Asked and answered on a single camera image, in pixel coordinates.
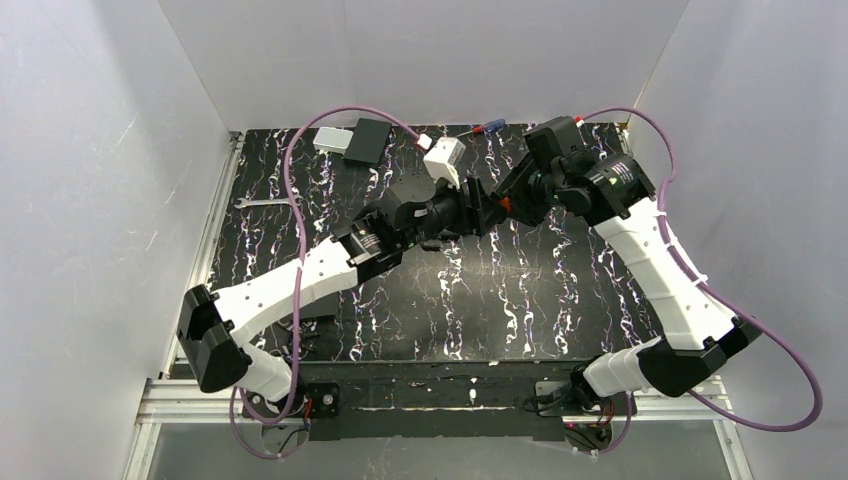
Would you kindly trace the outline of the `orange and black padlock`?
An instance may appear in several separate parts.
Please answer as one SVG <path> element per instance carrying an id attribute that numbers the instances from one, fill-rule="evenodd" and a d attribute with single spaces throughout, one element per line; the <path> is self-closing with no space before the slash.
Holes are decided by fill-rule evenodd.
<path id="1" fill-rule="evenodd" d="M 496 202 L 504 209 L 507 214 L 511 214 L 513 212 L 513 206 L 509 197 L 499 198 L 496 200 Z"/>

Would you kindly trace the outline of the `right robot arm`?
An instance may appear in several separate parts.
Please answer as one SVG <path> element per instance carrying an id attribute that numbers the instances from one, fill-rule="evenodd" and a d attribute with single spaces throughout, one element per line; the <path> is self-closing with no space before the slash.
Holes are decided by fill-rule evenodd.
<path id="1" fill-rule="evenodd" d="M 662 332 L 605 353 L 570 374 L 569 400 L 584 408 L 619 393 L 656 389 L 679 397 L 748 347 L 761 332 L 708 296 L 704 276 L 674 260 L 683 250 L 658 225 L 656 189 L 630 155 L 601 156 L 578 120 L 557 117 L 524 135 L 527 152 L 492 199 L 519 223 L 537 226 L 554 207 L 585 221 L 612 248 L 654 309 Z"/>

